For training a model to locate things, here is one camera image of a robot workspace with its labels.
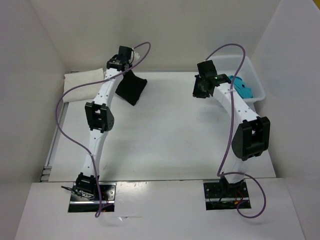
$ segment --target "black foam piece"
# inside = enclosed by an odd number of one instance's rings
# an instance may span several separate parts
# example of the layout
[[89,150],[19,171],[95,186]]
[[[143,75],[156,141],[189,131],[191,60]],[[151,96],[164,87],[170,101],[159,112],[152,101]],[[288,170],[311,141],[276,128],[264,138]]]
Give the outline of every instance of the black foam piece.
[[139,100],[147,82],[146,79],[137,77],[134,72],[130,70],[123,76],[115,93],[134,106]]

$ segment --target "plastic container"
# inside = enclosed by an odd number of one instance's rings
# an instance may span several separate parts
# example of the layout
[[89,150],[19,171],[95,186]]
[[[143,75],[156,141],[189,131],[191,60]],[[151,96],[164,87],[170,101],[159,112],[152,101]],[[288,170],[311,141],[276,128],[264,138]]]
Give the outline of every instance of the plastic container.
[[[242,57],[242,55],[222,55],[212,56],[210,60],[213,61],[218,74],[230,76],[236,73]],[[243,99],[246,103],[255,103],[265,99],[266,94],[264,88],[249,57],[245,57],[244,63],[237,76],[242,78],[247,87],[252,90],[253,98]]]

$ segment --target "white cloth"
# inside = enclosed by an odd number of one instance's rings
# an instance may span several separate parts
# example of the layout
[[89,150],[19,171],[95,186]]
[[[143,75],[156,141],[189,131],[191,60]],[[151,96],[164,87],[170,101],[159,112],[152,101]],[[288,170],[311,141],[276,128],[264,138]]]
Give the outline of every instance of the white cloth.
[[[64,93],[75,86],[102,81],[103,79],[105,79],[105,76],[102,68],[92,71],[65,74]],[[63,102],[67,103],[86,99],[94,99],[98,94],[101,85],[102,83],[98,83],[74,89],[63,97]]]

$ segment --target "wire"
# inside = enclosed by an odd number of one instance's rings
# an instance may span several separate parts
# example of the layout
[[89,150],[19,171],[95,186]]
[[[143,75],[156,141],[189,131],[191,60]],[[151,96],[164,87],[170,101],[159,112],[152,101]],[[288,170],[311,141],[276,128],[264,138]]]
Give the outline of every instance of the wire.
[[212,207],[218,205],[218,204],[221,202],[223,195],[224,195],[224,192],[222,191],[219,200],[218,200],[217,202],[213,203],[213,202],[210,200],[209,193],[208,193],[208,199],[209,199],[209,202],[211,203]]
[[95,213],[95,217],[98,218],[100,216],[100,213],[102,211],[103,208],[107,207],[108,205],[105,205],[103,206],[102,205],[102,195],[101,195],[101,189],[100,189],[100,185],[99,185],[99,179],[98,179],[98,174],[97,174],[97,168],[96,168],[96,164],[95,164],[95,159],[93,157],[93,154],[91,153],[91,151],[86,147],[84,146],[83,144],[81,144],[80,142],[74,140],[73,138],[71,138],[70,136],[68,136],[63,130],[62,128],[60,127],[60,124],[59,124],[59,120],[58,120],[58,110],[59,110],[59,105],[60,105],[60,102],[63,100],[64,96],[67,95],[68,93],[70,93],[71,91],[75,90],[75,89],[78,89],[78,88],[81,88],[81,87],[85,87],[85,86],[89,86],[89,85],[93,85],[93,84],[100,84],[100,83],[105,83],[111,79],[114,79],[118,76],[121,76],[121,75],[124,75],[126,74],[127,72],[129,72],[131,69],[135,68],[136,66],[138,66],[146,57],[147,55],[149,54],[150,52],[150,49],[151,49],[151,43],[146,41],[146,42],[143,42],[137,46],[135,46],[133,49],[136,49],[136,48],[139,48],[143,45],[149,45],[149,48],[148,50],[146,51],[145,55],[136,63],[134,64],[133,66],[129,67],[127,70],[123,71],[123,72],[120,72],[112,77],[109,77],[107,79],[104,79],[104,80],[101,80],[101,81],[94,81],[94,82],[89,82],[89,83],[85,83],[85,84],[81,84],[81,85],[78,85],[78,86],[74,86],[72,88],[70,88],[68,91],[66,91],[60,98],[59,100],[57,101],[56,103],[56,106],[55,106],[55,124],[57,126],[57,128],[59,129],[59,131],[62,133],[63,136],[65,136],[67,139],[69,139],[71,142],[79,145],[80,147],[82,147],[84,150],[87,151],[87,153],[90,155],[91,157],[91,160],[92,160],[92,166],[93,166],[93,171],[94,171],[94,177],[95,177],[95,181],[96,181],[96,185],[97,185],[97,188],[98,188],[98,195],[99,195],[99,209],[98,211],[96,211]]
[[214,50],[205,60],[207,61],[213,54],[215,54],[217,51],[219,51],[220,49],[224,48],[224,47],[228,47],[228,46],[236,46],[236,47],[239,47],[241,48],[242,52],[243,52],[243,57],[242,57],[242,60],[241,60],[241,63],[238,67],[238,69],[236,70],[232,80],[231,80],[231,84],[230,84],[230,94],[231,94],[231,124],[230,124],[230,133],[229,133],[229,139],[228,139],[228,143],[227,143],[227,146],[226,146],[226,149],[225,149],[225,153],[224,153],[224,156],[223,156],[223,159],[221,161],[221,164],[220,164],[220,167],[219,167],[219,170],[217,172],[217,176],[220,178],[220,177],[224,177],[224,176],[227,176],[227,175],[233,175],[233,174],[237,174],[237,175],[244,175],[246,177],[249,177],[251,178],[257,185],[258,187],[260,188],[261,192],[262,192],[262,195],[263,195],[263,207],[261,209],[261,211],[256,214],[256,215],[253,215],[253,216],[246,216],[244,214],[242,214],[239,210],[239,207],[241,204],[247,202],[247,200],[244,200],[242,202],[239,202],[236,206],[236,210],[238,211],[238,213],[246,218],[246,219],[254,219],[254,218],[257,218],[259,217],[266,209],[266,205],[267,205],[267,198],[266,198],[266,194],[265,194],[265,191],[263,190],[262,186],[260,185],[260,183],[253,177],[253,176],[250,176],[246,173],[243,173],[243,172],[239,172],[239,171],[232,171],[232,172],[223,172],[221,173],[222,171],[222,168],[226,162],[226,159],[227,159],[227,156],[228,156],[228,153],[229,153],[229,150],[230,150],[230,146],[231,146],[231,142],[232,142],[232,136],[233,136],[233,131],[234,131],[234,122],[235,122],[235,100],[234,100],[234,92],[233,92],[233,86],[234,86],[234,82],[235,82],[235,79],[242,67],[242,65],[244,64],[245,62],[245,58],[246,58],[246,50],[244,49],[243,46],[241,46],[240,44],[237,44],[237,43],[228,43],[228,44],[225,44],[225,45],[222,45],[221,47],[218,47],[216,50]]

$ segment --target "robotic arm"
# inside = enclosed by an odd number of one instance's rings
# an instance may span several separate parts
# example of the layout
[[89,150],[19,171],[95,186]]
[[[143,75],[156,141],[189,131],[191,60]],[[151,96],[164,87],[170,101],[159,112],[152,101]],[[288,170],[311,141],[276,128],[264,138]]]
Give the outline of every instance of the robotic arm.
[[[217,74],[212,60],[203,61],[197,65],[199,75],[195,76],[193,96],[196,98],[216,98],[231,115],[231,80],[225,74]],[[234,129],[231,147],[225,161],[226,172],[246,173],[249,165],[263,151],[268,149],[270,121],[260,117],[244,102],[237,91],[233,90]],[[243,175],[226,175],[229,184],[236,184],[244,179]]]
[[[115,78],[112,77],[127,70],[139,58],[140,55],[132,48],[120,46],[118,54],[113,56],[106,65],[105,80],[110,80],[101,86],[92,102],[85,104],[85,114],[90,129],[88,149],[93,155],[98,177],[100,175],[99,166],[104,142],[115,122],[115,118],[110,110],[111,102],[120,82],[124,79],[122,74]],[[93,162],[88,154],[86,155],[81,172],[75,181],[75,186],[77,191],[98,197]]]

